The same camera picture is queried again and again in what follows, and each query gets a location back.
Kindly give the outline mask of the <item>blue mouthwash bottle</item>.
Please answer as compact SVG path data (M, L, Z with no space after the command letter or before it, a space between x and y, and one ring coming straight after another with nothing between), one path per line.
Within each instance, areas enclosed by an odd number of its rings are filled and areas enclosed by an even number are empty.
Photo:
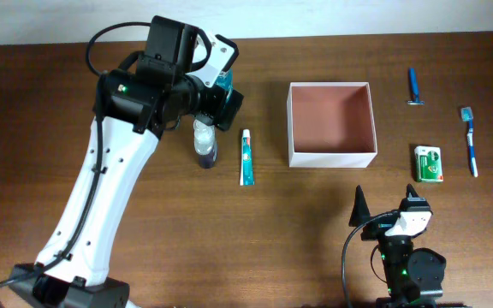
M221 71L217 76L215 85L221 87L226 94L225 101L228 102L233 91L233 69Z

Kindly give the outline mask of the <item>purple foam soap dispenser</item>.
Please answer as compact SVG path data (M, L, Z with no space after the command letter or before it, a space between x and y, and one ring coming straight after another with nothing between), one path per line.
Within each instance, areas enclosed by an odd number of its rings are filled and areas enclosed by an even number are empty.
M217 139L213 126L207 126L203 122L193 122L194 150L199 157L199 165L203 169L211 169L217 160Z

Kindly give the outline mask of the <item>green soap bar box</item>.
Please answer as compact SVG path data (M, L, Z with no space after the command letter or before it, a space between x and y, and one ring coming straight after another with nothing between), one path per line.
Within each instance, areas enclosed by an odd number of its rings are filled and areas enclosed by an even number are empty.
M443 182L441 149L435 146L419 145L414 149L416 181Z

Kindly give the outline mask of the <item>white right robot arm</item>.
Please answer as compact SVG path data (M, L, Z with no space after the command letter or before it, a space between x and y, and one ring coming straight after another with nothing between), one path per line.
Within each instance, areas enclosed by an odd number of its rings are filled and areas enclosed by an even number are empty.
M353 228L342 248L342 269L350 240L360 233L363 241L375 241L380 252L389 295L378 298L376 307L435 307L443 296L446 258L429 248L416 249L413 240L424 233L433 212L412 185L399 208L371 215L361 187L356 187L348 225Z

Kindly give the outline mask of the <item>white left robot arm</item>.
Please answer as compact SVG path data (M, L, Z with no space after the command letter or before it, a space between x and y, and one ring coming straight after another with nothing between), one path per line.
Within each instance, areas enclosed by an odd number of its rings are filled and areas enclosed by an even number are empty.
M164 132L192 116L230 129L243 97L217 77L238 46L219 34L155 16L143 50L98 73L84 162L52 236L4 286L32 307L129 307L130 286L109 275L116 231Z

